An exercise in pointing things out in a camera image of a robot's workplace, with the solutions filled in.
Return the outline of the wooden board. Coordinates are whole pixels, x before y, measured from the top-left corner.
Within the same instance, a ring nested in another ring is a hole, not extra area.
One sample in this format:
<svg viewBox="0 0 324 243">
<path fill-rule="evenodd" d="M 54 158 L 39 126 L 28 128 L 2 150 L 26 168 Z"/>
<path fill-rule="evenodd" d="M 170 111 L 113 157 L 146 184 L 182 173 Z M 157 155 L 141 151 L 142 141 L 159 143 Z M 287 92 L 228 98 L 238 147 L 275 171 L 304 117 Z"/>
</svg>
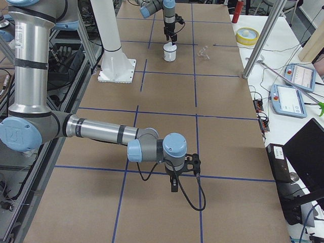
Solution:
<svg viewBox="0 0 324 243">
<path fill-rule="evenodd" d="M 324 23 L 322 21 L 319 27 L 315 30 L 313 35 L 303 47 L 302 51 L 299 53 L 298 57 L 301 62 L 312 62 L 314 58 L 319 54 L 319 52 L 323 49 L 323 32 Z"/>
</svg>

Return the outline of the yellow tape roll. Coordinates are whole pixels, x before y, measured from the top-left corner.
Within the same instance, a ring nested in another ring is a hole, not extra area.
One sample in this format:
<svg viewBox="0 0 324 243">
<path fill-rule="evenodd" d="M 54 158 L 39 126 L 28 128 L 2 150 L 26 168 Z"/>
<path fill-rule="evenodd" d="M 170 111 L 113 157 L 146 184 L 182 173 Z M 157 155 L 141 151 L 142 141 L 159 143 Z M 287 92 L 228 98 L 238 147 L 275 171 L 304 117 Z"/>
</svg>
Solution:
<svg viewBox="0 0 324 243">
<path fill-rule="evenodd" d="M 253 28 L 239 28 L 235 34 L 236 41 L 245 46 L 253 46 L 259 38 L 259 32 Z"/>
</svg>

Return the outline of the far teach pendant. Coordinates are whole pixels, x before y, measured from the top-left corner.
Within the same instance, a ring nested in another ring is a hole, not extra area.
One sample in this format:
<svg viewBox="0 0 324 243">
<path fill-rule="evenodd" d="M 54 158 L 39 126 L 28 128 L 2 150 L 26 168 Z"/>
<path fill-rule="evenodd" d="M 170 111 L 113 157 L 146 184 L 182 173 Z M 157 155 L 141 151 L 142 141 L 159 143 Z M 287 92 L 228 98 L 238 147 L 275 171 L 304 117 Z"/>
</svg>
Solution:
<svg viewBox="0 0 324 243">
<path fill-rule="evenodd" d="M 307 92 L 315 88 L 316 71 L 301 64 L 292 63 L 285 69 L 285 78 Z"/>
</svg>

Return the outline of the near teach pendant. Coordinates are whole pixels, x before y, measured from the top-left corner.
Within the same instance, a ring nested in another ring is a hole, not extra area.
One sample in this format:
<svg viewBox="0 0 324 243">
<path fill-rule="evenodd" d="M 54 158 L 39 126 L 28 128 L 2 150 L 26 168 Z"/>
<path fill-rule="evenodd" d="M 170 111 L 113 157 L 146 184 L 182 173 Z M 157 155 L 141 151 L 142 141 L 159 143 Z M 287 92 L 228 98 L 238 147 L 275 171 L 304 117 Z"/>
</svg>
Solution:
<svg viewBox="0 0 324 243">
<path fill-rule="evenodd" d="M 306 118 L 307 112 L 300 91 L 291 86 L 273 84 L 270 89 L 271 104 L 276 114 Z"/>
</svg>

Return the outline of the black computer box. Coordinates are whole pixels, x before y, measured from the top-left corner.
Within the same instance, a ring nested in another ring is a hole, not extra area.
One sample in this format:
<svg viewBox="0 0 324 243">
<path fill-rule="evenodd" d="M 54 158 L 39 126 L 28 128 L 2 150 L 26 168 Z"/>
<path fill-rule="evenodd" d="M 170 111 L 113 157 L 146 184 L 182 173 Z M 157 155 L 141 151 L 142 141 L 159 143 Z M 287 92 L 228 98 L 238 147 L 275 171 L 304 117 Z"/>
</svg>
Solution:
<svg viewBox="0 0 324 243">
<path fill-rule="evenodd" d="M 275 181 L 290 183 L 290 172 L 288 169 L 287 158 L 283 151 L 283 146 L 270 143 L 266 147 L 266 151 Z"/>
</svg>

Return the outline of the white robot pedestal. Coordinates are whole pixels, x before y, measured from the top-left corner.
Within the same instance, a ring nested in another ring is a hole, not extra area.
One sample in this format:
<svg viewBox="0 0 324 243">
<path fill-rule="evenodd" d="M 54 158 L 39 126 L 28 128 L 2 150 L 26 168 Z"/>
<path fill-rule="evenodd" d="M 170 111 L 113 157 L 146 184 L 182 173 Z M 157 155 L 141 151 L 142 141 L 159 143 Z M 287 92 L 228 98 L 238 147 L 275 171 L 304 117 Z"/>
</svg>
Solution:
<svg viewBox="0 0 324 243">
<path fill-rule="evenodd" d="M 136 60 L 122 50 L 113 1 L 92 0 L 91 5 L 104 49 L 98 81 L 129 84 Z"/>
</svg>

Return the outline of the orange connector board near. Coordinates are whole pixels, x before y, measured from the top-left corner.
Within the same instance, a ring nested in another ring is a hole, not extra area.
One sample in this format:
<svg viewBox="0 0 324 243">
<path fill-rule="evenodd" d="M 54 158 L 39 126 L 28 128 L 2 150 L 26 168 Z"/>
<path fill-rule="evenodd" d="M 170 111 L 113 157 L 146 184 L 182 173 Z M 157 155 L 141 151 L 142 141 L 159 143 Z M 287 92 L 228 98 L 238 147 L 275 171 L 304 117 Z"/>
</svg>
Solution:
<svg viewBox="0 0 324 243">
<path fill-rule="evenodd" d="M 259 122 L 261 132 L 267 133 L 270 131 L 268 124 L 264 120 L 259 119 L 258 122 Z"/>
</svg>

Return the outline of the red bottle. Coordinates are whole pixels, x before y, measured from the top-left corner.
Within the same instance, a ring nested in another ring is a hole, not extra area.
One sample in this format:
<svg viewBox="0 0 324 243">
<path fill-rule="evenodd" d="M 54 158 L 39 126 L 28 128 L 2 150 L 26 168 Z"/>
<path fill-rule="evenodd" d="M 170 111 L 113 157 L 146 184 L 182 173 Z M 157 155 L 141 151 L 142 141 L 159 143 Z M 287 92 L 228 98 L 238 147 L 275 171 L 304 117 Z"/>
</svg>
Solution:
<svg viewBox="0 0 324 243">
<path fill-rule="evenodd" d="M 237 23 L 239 16 L 241 14 L 242 8 L 244 6 L 244 1 L 243 0 L 238 0 L 235 6 L 234 14 L 232 17 L 232 23 Z"/>
</svg>

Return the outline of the orange connector board far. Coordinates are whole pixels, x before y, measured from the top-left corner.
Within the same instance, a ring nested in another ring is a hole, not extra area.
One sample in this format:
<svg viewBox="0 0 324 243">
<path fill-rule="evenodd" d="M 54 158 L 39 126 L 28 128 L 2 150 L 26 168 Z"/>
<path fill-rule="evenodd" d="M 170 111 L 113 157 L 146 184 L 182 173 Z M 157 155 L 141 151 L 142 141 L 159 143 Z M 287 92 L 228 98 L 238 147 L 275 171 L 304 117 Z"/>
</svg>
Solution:
<svg viewBox="0 0 324 243">
<path fill-rule="evenodd" d="M 264 109 L 263 109 L 263 100 L 262 99 L 253 100 L 253 104 L 254 104 L 256 113 L 264 111 Z"/>
</svg>

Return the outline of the white cup lid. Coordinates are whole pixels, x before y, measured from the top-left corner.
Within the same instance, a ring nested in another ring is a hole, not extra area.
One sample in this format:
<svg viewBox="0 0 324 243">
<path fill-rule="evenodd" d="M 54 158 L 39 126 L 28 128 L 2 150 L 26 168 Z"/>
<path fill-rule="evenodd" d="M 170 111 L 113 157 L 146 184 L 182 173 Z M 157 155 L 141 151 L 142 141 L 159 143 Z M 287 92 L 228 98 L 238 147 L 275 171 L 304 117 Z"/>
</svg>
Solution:
<svg viewBox="0 0 324 243">
<path fill-rule="evenodd" d="M 177 45 L 173 44 L 172 42 L 168 42 L 168 43 L 164 44 L 163 50 L 165 52 L 174 52 L 177 50 Z"/>
</svg>

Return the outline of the aluminium frame post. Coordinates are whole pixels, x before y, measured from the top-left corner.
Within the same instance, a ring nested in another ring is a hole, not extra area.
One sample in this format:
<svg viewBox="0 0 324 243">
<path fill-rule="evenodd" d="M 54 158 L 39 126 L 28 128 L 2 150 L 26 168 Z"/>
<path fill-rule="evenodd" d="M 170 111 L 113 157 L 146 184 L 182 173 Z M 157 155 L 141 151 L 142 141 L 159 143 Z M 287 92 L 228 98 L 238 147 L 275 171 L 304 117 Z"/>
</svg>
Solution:
<svg viewBox="0 0 324 243">
<path fill-rule="evenodd" d="M 244 79 L 248 79 L 249 75 L 252 72 L 252 69 L 254 68 L 262 49 L 268 39 L 268 37 L 271 34 L 271 31 L 273 27 L 275 26 L 278 17 L 280 16 L 285 4 L 287 3 L 287 0 L 279 0 L 276 1 L 276 3 L 273 5 L 272 10 L 265 22 L 265 25 L 261 31 L 261 34 L 259 36 L 259 39 L 257 40 L 255 47 L 249 57 L 249 60 L 246 64 L 246 67 L 243 71 L 242 77 Z"/>
</svg>

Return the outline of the clear plastic funnel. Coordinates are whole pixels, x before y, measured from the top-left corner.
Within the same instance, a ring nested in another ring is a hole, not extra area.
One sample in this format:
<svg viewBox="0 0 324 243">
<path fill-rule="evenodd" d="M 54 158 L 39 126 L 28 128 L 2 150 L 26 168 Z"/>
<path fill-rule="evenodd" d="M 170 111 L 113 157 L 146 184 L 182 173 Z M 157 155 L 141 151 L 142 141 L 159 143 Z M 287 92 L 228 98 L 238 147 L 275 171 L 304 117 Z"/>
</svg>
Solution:
<svg viewBox="0 0 324 243">
<path fill-rule="evenodd" d="M 199 57 L 204 58 L 205 60 L 210 60 L 210 57 L 209 57 L 209 55 L 207 54 L 207 50 L 208 50 L 208 46 L 204 46 L 204 47 L 202 47 L 202 48 L 198 51 L 197 55 L 198 55 Z"/>
</svg>

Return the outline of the metal reacher grabber tool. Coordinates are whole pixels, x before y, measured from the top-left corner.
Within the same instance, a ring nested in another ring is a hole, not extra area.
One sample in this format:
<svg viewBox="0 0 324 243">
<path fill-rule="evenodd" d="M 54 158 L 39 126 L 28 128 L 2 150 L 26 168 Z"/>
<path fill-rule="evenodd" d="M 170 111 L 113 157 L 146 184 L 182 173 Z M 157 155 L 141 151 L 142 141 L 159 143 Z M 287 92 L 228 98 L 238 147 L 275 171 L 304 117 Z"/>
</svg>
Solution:
<svg viewBox="0 0 324 243">
<path fill-rule="evenodd" d="M 285 82 L 284 84 L 277 84 L 276 82 L 272 82 L 272 85 L 276 84 L 276 85 L 291 86 L 291 87 L 295 88 L 296 90 L 300 91 L 301 94 L 302 94 L 302 98 L 303 98 L 303 96 L 306 96 L 309 99 L 311 99 L 313 102 L 315 102 L 315 105 L 317 105 L 319 107 L 319 109 L 320 109 L 320 116 L 323 116 L 323 102 L 320 102 L 317 99 L 315 99 L 313 96 L 311 96 L 312 92 L 307 92 L 307 91 L 303 90 L 302 88 L 300 88 L 299 86 L 295 85 L 294 83 L 290 82 L 288 79 L 285 78 L 284 75 L 280 74 L 276 70 L 274 70 L 274 69 L 270 68 L 268 65 L 266 65 L 264 63 L 263 59 L 257 60 L 256 64 L 262 66 L 264 70 L 271 71 L 273 74 L 276 75 L 277 78 L 281 78 Z M 267 91 L 267 98 L 271 103 L 270 89 L 271 89 L 271 87 L 266 88 L 265 91 Z"/>
</svg>

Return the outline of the orange connector board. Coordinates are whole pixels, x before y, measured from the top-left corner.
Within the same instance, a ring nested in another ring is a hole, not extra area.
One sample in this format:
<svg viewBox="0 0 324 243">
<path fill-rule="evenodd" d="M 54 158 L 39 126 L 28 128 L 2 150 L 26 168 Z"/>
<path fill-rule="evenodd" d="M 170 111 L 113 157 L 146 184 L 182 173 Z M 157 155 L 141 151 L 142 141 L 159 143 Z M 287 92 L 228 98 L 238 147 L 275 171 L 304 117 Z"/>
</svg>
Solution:
<svg viewBox="0 0 324 243">
<path fill-rule="evenodd" d="M 258 122 L 259 122 L 261 132 L 267 133 L 270 131 L 268 124 L 264 120 L 259 119 Z"/>
<path fill-rule="evenodd" d="M 263 109 L 263 100 L 262 99 L 253 100 L 253 104 L 254 104 L 256 113 L 264 111 L 264 109 Z"/>
</svg>

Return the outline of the white cup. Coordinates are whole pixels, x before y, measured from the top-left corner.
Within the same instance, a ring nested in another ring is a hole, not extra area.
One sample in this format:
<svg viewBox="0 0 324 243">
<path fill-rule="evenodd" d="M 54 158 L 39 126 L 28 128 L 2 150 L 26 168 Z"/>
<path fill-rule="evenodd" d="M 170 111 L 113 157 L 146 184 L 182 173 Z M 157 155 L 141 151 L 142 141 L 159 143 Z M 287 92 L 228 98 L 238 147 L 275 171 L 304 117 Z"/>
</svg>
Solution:
<svg viewBox="0 0 324 243">
<path fill-rule="evenodd" d="M 164 60 L 167 61 L 167 62 L 175 61 L 175 59 L 176 59 L 176 51 L 174 51 L 174 52 L 165 52 L 164 51 Z"/>
</svg>

